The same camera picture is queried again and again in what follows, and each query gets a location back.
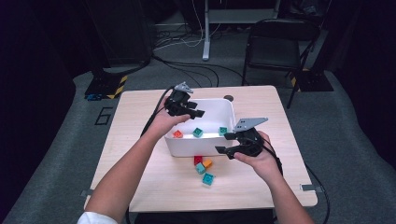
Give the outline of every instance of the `person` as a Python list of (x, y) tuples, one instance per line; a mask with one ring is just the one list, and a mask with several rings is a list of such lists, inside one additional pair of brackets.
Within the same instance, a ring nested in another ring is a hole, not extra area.
[[(170, 116), (164, 109), (165, 99), (162, 100), (160, 109), (148, 127), (147, 131), (136, 141), (136, 143), (125, 153), (125, 155), (105, 174), (99, 182), (91, 198), (89, 199), (84, 213), (78, 220), (78, 224), (83, 223), (121, 223), (125, 215), (125, 211), (129, 207), (140, 179), (144, 173), (152, 150), (156, 143), (168, 133), (173, 126), (185, 122), (190, 118), (190, 115)], [(270, 142), (270, 138), (266, 133), (260, 132), (260, 135)], [(286, 180), (279, 172), (275, 159), (263, 150), (257, 157), (249, 157), (242, 153), (235, 153), (234, 157), (250, 165), (256, 174), (268, 185), (276, 210), (277, 220), (279, 223), (314, 223), (311, 217), (307, 214), (300, 202), (297, 200), (294, 193), (291, 191)], [(241, 220), (237, 223), (252, 223), (248, 219), (257, 217), (264, 218), (265, 211), (260, 210), (244, 210), (244, 211), (228, 211), (228, 212), (203, 212), (200, 215), (216, 214), (220, 218), (229, 218), (233, 221)], [(189, 215), (193, 213), (174, 213), (173, 218), (188, 219)], [(147, 217), (151, 216), (138, 215), (136, 222), (147, 221), (147, 223), (158, 223), (149, 221)], [(172, 220), (165, 220), (164, 223), (173, 223)]]

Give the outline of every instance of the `gray carpet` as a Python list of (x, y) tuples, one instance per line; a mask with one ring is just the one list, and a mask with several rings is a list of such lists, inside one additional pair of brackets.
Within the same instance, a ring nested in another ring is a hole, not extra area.
[[(207, 63), (240, 73), (246, 38), (246, 34), (223, 35), (213, 40), (211, 59)], [(202, 48), (203, 42), (197, 47), (180, 44), (154, 52), (169, 61), (203, 63)], [(318, 48), (311, 54), (308, 66), (317, 53)], [(240, 85), (241, 77), (236, 73), (212, 68), (218, 72), (219, 86)], [(124, 89), (166, 89), (182, 81), (187, 81), (192, 88), (216, 86), (215, 75), (195, 69), (207, 77), (191, 74), (192, 79), (152, 61), (146, 68), (129, 75)], [(334, 91), (297, 92), (286, 113), (305, 162), (329, 194), (332, 207), (329, 223), (396, 223), (396, 171), (376, 154), (361, 131), (353, 106), (335, 76), (326, 72), (326, 77)], [(113, 107), (106, 112), (114, 115), (119, 101), (84, 100), (84, 91), (91, 80), (90, 73), (75, 78), (76, 98), (64, 124), (4, 223), (77, 222), (85, 202), (79, 194), (91, 185), (110, 127), (110, 124), (94, 123), (104, 106)], [(248, 81), (252, 85), (275, 85), (283, 105), (289, 100), (290, 83), (282, 75), (261, 73), (261, 77), (251, 76)], [(318, 205), (307, 208), (317, 223), (322, 222), (326, 209), (322, 193), (318, 194)]]

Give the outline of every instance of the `white plastic container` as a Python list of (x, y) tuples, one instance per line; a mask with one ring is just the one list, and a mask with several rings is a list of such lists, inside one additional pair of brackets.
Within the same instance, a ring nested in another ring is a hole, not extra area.
[[(218, 156), (215, 147), (231, 147), (232, 140), (220, 136), (219, 127), (226, 127), (232, 132), (235, 126), (233, 104), (226, 99), (191, 99), (198, 104), (195, 109), (204, 110), (201, 118), (189, 119), (175, 126), (165, 135), (165, 142), (174, 157)], [(196, 128), (203, 131), (201, 137), (192, 133)], [(183, 138), (174, 138), (177, 130), (183, 133)]]

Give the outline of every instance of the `teal block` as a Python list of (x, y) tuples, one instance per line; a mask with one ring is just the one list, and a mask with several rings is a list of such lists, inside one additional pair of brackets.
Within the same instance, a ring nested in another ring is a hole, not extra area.
[(204, 167), (203, 164), (198, 163), (195, 166), (195, 170), (197, 170), (198, 174), (202, 175), (206, 171), (206, 168)]
[(204, 178), (202, 179), (202, 182), (204, 183), (204, 184), (207, 184), (207, 185), (212, 185), (212, 182), (213, 182), (213, 178), (215, 178), (212, 174), (209, 174), (209, 173), (206, 173), (205, 175), (204, 175)]
[(199, 128), (196, 128), (196, 129), (194, 130), (194, 132), (192, 133), (192, 135), (194, 135), (195, 137), (201, 137), (203, 133), (204, 133), (204, 131), (202, 131), (202, 130), (199, 129)]
[(227, 128), (219, 127), (219, 135), (223, 136), (225, 133), (227, 133)]

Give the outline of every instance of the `table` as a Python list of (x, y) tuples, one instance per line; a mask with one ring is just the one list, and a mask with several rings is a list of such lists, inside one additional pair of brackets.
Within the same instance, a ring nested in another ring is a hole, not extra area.
[[(139, 138), (149, 115), (164, 90), (126, 91), (120, 98), (91, 189), (111, 166)], [(294, 135), (276, 89), (272, 86), (223, 87), (194, 89), (191, 99), (222, 98), (232, 95), (236, 121), (241, 118), (267, 117), (256, 126), (268, 133), (284, 176), (303, 206), (314, 206), (318, 198), (313, 191), (300, 190), (311, 184)], [(274, 207), (266, 184), (250, 166), (226, 156), (210, 157), (208, 172), (215, 175), (211, 186), (202, 183), (193, 158), (175, 158), (164, 139), (154, 148), (140, 185), (131, 201), (131, 212), (201, 211)]]
[(210, 9), (205, 0), (205, 43), (202, 60), (209, 60), (210, 36), (209, 23), (255, 23), (264, 19), (277, 17), (280, 0), (276, 0), (274, 8), (269, 9)]

